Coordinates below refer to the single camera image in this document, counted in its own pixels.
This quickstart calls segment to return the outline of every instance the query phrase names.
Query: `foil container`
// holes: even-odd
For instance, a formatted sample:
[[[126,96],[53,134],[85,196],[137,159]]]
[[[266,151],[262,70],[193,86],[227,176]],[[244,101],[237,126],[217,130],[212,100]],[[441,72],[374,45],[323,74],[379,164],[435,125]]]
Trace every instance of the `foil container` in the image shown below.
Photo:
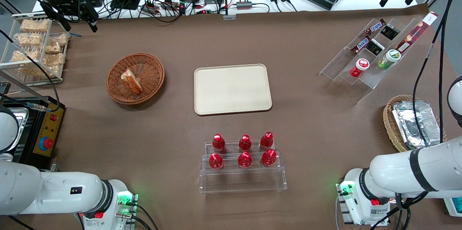
[[[428,102],[415,102],[417,120],[424,139],[422,139],[419,128],[417,128],[411,101],[395,103],[391,106],[391,110],[403,142],[408,149],[418,149],[440,144],[439,126]]]

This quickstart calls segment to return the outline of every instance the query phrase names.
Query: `red button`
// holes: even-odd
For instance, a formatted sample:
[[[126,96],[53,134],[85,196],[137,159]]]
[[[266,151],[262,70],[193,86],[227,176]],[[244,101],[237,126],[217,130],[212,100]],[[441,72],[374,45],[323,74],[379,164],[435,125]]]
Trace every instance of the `red button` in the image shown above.
[[[377,199],[373,199],[373,200],[371,200],[371,204],[372,205],[380,205],[380,201],[378,201]]]
[[[51,148],[52,146],[53,146],[53,140],[52,140],[52,139],[48,138],[48,139],[45,139],[45,140],[43,141],[43,147],[44,147],[45,149],[49,149],[49,148]]]

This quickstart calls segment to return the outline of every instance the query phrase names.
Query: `clear display case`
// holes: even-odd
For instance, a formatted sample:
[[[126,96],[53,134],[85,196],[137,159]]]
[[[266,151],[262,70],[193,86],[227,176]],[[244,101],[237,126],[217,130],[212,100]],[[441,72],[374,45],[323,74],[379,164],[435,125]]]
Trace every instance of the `clear display case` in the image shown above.
[[[365,37],[366,34],[364,30],[371,28],[375,24],[377,24],[379,20],[372,19],[370,23],[368,23],[359,33],[358,35],[346,46],[344,47],[321,71],[320,75],[323,74],[330,78],[331,80],[335,81],[337,79],[343,79],[347,81],[350,85],[355,85],[358,81],[361,84],[365,84],[368,87],[368,91],[358,100],[358,103],[361,102],[365,97],[368,96],[380,83],[383,77],[388,74],[388,72],[393,68],[394,65],[398,64],[401,59],[406,57],[406,54],[409,52],[410,48],[406,49],[401,54],[401,59],[395,62],[392,66],[387,69],[382,69],[378,66],[378,62],[382,60],[383,56],[388,52],[390,49],[395,49],[398,44],[406,38],[406,36],[411,32],[411,30],[416,27],[420,21],[417,19],[412,19],[409,24],[404,25],[397,21],[396,19],[391,19],[388,24],[397,28],[400,32],[397,34],[394,39],[389,39],[380,33],[379,31],[375,31],[374,34],[369,36],[371,39],[374,39],[378,43],[380,43],[384,49],[380,51],[379,54],[375,55],[367,48],[362,49],[358,54],[354,54],[351,52],[356,45],[358,45]],[[359,77],[353,77],[350,75],[350,69],[353,68],[356,64],[356,61],[360,58],[367,59],[369,61],[369,68],[361,73]]]
[[[47,19],[47,16],[44,12],[38,13],[20,13],[12,15],[12,18],[15,20],[13,22],[13,26],[10,31],[10,38],[13,38],[15,34],[21,32],[20,26],[22,22],[26,19],[31,19],[35,21],[42,21]],[[3,55],[0,59],[0,69],[3,72],[7,73],[9,76],[14,77],[16,80],[20,81],[21,83],[27,86],[36,86],[36,85],[43,85],[49,84],[49,80],[45,77],[43,72],[38,69],[30,60],[24,61],[14,61],[12,56],[16,50],[22,49],[25,52],[38,52],[38,57],[36,63],[39,64],[48,75],[51,77],[52,81],[55,83],[62,82],[62,70],[64,66],[64,62],[66,59],[66,51],[67,51],[67,42],[69,38],[69,33],[66,32],[61,26],[55,25],[57,29],[52,29],[52,21],[49,21],[48,28],[46,32],[34,32],[28,31],[25,32],[27,34],[41,34],[42,40],[39,45],[34,46],[20,46],[18,44],[11,44],[6,43],[5,50],[3,51]],[[49,45],[50,38],[55,36],[60,36],[61,34],[65,34],[66,41],[63,42],[63,46],[60,46],[59,53],[61,55],[62,64],[59,65],[47,65],[47,57],[50,54],[46,54],[45,52],[48,50],[47,46]]]
[[[264,167],[260,165],[263,152],[258,150],[259,140],[251,141],[252,148],[249,153],[252,156],[252,164],[247,169],[240,169],[237,164],[237,158],[241,154],[238,149],[239,141],[226,142],[226,154],[220,154],[224,162],[221,170],[210,168],[208,160],[213,153],[213,146],[211,142],[205,143],[201,163],[200,193],[206,195],[262,190],[280,192],[287,189],[286,171],[276,143],[272,146],[277,153],[276,162],[269,167]]]

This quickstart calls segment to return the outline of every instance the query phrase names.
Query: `bread slice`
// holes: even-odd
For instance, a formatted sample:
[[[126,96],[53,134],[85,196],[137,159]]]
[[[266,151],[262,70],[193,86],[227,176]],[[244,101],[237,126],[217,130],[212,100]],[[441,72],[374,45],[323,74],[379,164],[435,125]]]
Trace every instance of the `bread slice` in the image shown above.
[[[127,69],[127,71],[123,72],[120,76],[120,79],[122,79],[125,86],[128,87],[128,89],[131,90],[133,93],[139,94],[143,92],[143,88],[141,87],[140,83],[136,80],[135,75],[130,69]]]

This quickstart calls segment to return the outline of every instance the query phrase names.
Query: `brown table surface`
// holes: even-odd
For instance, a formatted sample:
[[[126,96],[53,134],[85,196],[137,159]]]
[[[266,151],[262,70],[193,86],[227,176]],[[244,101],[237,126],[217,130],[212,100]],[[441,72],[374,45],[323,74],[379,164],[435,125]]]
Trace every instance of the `brown table surface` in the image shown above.
[[[60,171],[83,171],[120,179],[140,194],[140,204],[161,230],[335,229],[335,183],[350,169],[395,153],[382,110],[396,95],[411,94],[434,35],[432,29],[366,99],[344,83],[318,75],[372,18],[407,23],[423,18],[426,5],[407,9],[299,12],[182,17],[165,27],[155,19],[72,25],[64,82],[56,87],[67,110],[57,143]],[[439,44],[420,81],[417,96],[437,113]],[[159,96],[140,107],[111,100],[105,79],[111,66],[134,52],[158,57],[166,79]],[[266,65],[273,107],[268,112],[201,117],[194,112],[193,73],[199,67]],[[455,79],[445,58],[444,95]],[[49,87],[41,90],[51,94]],[[444,101],[448,138],[460,134]],[[286,165],[288,189],[277,192],[199,193],[204,141],[221,133],[258,138],[272,131]],[[460,229],[462,218],[444,214],[441,200],[412,207],[410,230]],[[71,214],[18,216],[37,230],[78,230]],[[396,217],[392,217],[393,229]],[[0,228],[21,230],[7,217]],[[344,225],[341,229],[368,229]]]

